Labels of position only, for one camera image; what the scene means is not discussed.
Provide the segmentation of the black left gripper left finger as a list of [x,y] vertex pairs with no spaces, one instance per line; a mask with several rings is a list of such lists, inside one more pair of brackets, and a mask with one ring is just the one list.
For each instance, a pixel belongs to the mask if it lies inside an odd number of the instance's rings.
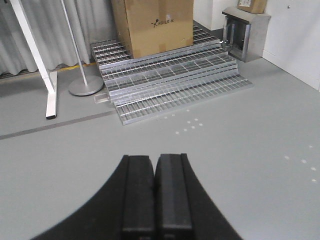
[[77,211],[36,240],[154,240],[154,172],[149,156],[124,155]]

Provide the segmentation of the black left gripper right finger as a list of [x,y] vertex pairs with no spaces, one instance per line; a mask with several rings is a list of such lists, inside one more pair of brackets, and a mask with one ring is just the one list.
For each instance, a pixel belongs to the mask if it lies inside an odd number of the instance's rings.
[[198,180],[185,153],[161,154],[155,171],[158,240],[240,240]]

